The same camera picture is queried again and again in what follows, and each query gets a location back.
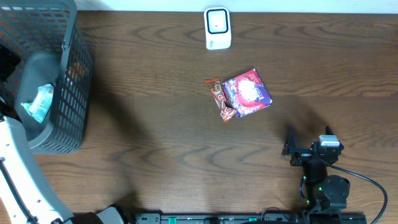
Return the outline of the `red purple snack packet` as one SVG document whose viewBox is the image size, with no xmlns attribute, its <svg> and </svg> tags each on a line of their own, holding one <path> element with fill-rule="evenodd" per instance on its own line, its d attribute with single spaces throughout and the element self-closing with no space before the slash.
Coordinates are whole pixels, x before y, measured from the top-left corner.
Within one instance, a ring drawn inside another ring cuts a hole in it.
<svg viewBox="0 0 398 224">
<path fill-rule="evenodd" d="M 225 81 L 223 91 L 238 118 L 267 108 L 273 102 L 255 68 Z"/>
</svg>

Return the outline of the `teal white snack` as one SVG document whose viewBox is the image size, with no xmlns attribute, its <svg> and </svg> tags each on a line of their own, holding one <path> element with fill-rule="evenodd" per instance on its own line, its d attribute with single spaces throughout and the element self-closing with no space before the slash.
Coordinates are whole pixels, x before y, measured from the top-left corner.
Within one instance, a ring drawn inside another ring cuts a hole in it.
<svg viewBox="0 0 398 224">
<path fill-rule="evenodd" d="M 37 122 L 43 123 L 47 113 L 50 110 L 53 99 L 54 87 L 46 84 L 38 87 L 37 95 L 31 103 L 21 103 L 29 116 L 33 117 Z"/>
</svg>

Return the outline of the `orange tissue pack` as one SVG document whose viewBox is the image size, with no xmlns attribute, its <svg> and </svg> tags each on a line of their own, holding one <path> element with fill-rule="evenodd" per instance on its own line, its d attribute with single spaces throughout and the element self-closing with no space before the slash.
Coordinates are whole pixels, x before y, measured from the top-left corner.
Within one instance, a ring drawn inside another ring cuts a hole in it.
<svg viewBox="0 0 398 224">
<path fill-rule="evenodd" d="M 86 72 L 87 67 L 81 62 L 75 62 L 68 68 L 68 74 L 71 75 L 76 82 L 79 82 L 86 75 Z"/>
</svg>

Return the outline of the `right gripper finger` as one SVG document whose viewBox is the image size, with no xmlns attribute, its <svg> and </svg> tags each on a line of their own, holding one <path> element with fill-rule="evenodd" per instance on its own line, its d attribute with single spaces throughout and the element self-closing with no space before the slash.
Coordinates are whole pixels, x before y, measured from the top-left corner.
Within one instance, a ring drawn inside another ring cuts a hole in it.
<svg viewBox="0 0 398 224">
<path fill-rule="evenodd" d="M 295 134 L 293 127 L 289 126 L 287 132 L 287 138 L 285 140 L 285 144 L 282 149 L 283 156 L 291 156 L 292 154 L 297 152 L 297 145 L 295 141 Z"/>
<path fill-rule="evenodd" d="M 325 128 L 325 147 L 338 147 L 340 150 L 345 148 L 329 126 Z"/>
</svg>

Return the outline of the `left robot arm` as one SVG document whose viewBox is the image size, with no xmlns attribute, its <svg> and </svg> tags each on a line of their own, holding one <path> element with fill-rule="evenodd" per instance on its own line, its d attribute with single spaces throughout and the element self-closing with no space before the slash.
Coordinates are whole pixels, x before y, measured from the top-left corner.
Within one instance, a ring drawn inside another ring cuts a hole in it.
<svg viewBox="0 0 398 224">
<path fill-rule="evenodd" d="M 124 224 L 114 205 L 74 215 L 57 197 L 34 159 L 15 109 L 1 100 L 1 200 L 11 223 Z"/>
</svg>

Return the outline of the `orange brown candy bar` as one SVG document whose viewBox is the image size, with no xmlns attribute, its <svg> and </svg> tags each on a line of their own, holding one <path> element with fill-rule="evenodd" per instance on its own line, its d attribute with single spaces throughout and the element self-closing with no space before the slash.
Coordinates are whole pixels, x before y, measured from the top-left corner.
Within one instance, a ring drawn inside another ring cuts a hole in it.
<svg viewBox="0 0 398 224">
<path fill-rule="evenodd" d="M 205 80 L 205 84 L 210 89 L 213 98 L 220 109 L 220 116 L 222 117 L 223 121 L 227 123 L 237 113 L 237 111 L 227 105 L 227 100 L 223 91 L 221 80 L 219 78 L 214 78 L 211 80 L 207 79 Z"/>
</svg>

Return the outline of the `grey plastic shopping basket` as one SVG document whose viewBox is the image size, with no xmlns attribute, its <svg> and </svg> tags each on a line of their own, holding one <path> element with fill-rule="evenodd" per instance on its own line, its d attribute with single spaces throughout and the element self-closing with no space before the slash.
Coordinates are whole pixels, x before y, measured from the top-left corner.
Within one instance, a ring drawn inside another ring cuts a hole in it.
<svg viewBox="0 0 398 224">
<path fill-rule="evenodd" d="M 80 148 L 93 79 L 93 58 L 76 24 L 73 0 L 1 1 L 1 100 L 12 106 L 35 154 L 69 154 Z M 86 65 L 76 82 L 75 62 Z M 31 103 L 38 87 L 54 87 L 43 123 L 21 103 Z"/>
</svg>

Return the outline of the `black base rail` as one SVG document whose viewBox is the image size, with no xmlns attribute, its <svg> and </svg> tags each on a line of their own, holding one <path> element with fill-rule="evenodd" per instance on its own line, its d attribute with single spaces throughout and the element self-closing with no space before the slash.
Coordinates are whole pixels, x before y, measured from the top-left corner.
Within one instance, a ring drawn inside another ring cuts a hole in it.
<svg viewBox="0 0 398 224">
<path fill-rule="evenodd" d="M 309 224 L 366 224 L 364 215 L 311 214 L 301 218 L 298 215 L 266 213 L 261 214 L 159 214 L 135 213 L 136 224 L 254 224 L 254 223 L 309 223 Z"/>
</svg>

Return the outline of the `white barcode scanner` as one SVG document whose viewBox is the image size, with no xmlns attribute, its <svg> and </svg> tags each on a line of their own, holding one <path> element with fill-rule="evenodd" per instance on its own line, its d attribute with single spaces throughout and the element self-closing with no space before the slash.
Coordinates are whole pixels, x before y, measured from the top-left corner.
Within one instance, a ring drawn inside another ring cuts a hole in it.
<svg viewBox="0 0 398 224">
<path fill-rule="evenodd" d="M 227 8 L 211 7 L 204 11 L 205 39 L 208 50 L 223 50 L 231 46 L 231 19 Z"/>
</svg>

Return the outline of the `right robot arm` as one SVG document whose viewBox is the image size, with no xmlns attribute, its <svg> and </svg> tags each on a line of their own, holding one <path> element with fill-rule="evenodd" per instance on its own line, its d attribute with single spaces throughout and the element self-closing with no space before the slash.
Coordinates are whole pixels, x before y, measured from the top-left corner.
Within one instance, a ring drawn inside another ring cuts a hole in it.
<svg viewBox="0 0 398 224">
<path fill-rule="evenodd" d="M 300 194 L 307 200 L 307 208 L 291 220 L 299 223 L 341 221 L 341 211 L 347 207 L 350 182 L 338 175 L 328 175 L 327 168 L 338 161 L 343 149 L 344 146 L 328 126 L 325 134 L 320 135 L 309 148 L 298 147 L 294 129 L 288 128 L 282 155 L 290 157 L 291 166 L 303 168 Z"/>
</svg>

